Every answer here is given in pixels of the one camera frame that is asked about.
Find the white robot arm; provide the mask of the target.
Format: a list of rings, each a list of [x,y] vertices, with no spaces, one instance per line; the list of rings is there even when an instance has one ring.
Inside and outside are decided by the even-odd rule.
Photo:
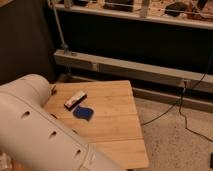
[[[0,85],[0,150],[29,171],[125,171],[49,114],[50,97],[37,74]]]

